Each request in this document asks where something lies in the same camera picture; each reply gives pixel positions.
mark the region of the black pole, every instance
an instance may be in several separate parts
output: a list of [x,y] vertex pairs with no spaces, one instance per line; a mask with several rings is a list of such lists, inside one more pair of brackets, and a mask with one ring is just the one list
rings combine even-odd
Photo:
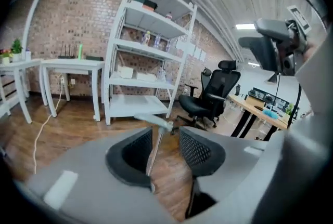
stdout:
[[274,98],[274,102],[273,102],[273,106],[272,106],[271,111],[273,111],[273,108],[274,108],[274,105],[275,105],[276,96],[277,96],[277,92],[279,91],[279,85],[280,85],[280,78],[281,78],[281,76],[280,75],[278,75],[278,76],[279,76],[279,81],[277,82],[276,94],[275,94],[275,98]]
[[301,93],[302,93],[302,87],[300,84],[298,84],[298,96],[297,96],[297,101],[295,106],[293,107],[292,113],[290,115],[289,121],[288,121],[288,128],[291,125],[291,121],[292,121],[292,117],[295,114],[297,107],[298,107],[298,103],[300,102],[300,98],[301,98]]

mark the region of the shelf post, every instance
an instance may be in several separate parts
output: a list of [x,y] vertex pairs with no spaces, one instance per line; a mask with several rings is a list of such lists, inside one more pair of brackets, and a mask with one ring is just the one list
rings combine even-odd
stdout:
[[122,27],[119,27],[119,25],[123,25],[123,22],[121,22],[122,17],[123,17],[123,12],[125,9],[125,4],[127,3],[128,0],[122,0],[120,5],[119,5],[119,9],[117,11],[116,17],[114,19],[114,23],[111,29],[111,33],[109,36],[109,42],[108,42],[108,48],[106,51],[106,60],[105,60],[105,67],[104,67],[104,112],[105,112],[105,120],[106,120],[106,124],[110,125],[111,121],[110,121],[110,114],[109,114],[109,110],[110,110],[110,83],[109,83],[109,79],[110,79],[110,69],[111,69],[111,62],[112,62],[112,54],[114,51],[114,39],[116,38],[116,36],[119,36],[120,33],[118,33],[118,31],[122,29]]
[[[188,43],[188,44],[191,42],[192,31],[193,31],[194,22],[195,22],[196,14],[197,14],[197,7],[198,6],[195,4],[194,9],[193,9],[193,13],[192,13],[192,16],[191,16],[191,21],[190,21],[190,24],[189,24],[188,35],[186,37],[186,43]],[[182,63],[179,67],[179,70],[178,70],[178,75],[177,75],[177,79],[176,79],[176,83],[175,83],[175,89],[172,92],[172,96],[171,96],[171,99],[170,99],[170,103],[169,103],[169,107],[168,107],[168,113],[166,114],[167,115],[166,118],[170,117],[170,114],[171,114],[171,111],[172,111],[173,102],[175,100],[177,90],[178,90],[178,86],[179,86],[179,83],[181,81],[184,65],[186,63],[187,54],[188,54],[188,47],[186,48],[186,50],[183,53],[183,60],[182,60]]]

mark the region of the chair headrest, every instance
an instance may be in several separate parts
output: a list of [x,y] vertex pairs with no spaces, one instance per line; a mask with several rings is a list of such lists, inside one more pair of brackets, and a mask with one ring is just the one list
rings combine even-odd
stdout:
[[234,71],[237,69],[235,60],[221,60],[218,66],[220,69],[228,71]]
[[211,76],[212,75],[212,71],[209,70],[208,68],[204,68],[204,70],[202,71],[202,74],[204,76]]

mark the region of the green plant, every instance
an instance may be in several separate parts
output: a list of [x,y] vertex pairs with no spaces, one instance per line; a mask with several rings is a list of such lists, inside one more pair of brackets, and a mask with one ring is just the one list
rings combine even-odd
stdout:
[[10,57],[10,53],[11,53],[10,49],[5,49],[5,50],[2,51],[2,53],[1,53],[0,56],[2,58],[9,58]]
[[292,114],[293,110],[293,104],[289,104],[289,106],[286,108],[286,113],[290,116]]
[[15,39],[11,46],[11,53],[20,54],[22,52],[22,46],[20,39]]

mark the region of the potted plant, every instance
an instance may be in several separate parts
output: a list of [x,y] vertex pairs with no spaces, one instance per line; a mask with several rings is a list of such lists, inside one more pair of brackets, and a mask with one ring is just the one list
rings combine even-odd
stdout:
[[13,62],[20,61],[22,57],[22,46],[20,39],[15,39],[11,46],[12,60]]
[[0,56],[2,58],[2,64],[3,65],[10,64],[10,59],[9,59],[9,57],[10,57],[10,49],[3,50]]
[[290,116],[292,114],[292,110],[293,110],[293,104],[289,104],[289,106],[286,108],[286,113],[285,115],[283,116],[283,120],[287,123],[290,119]]

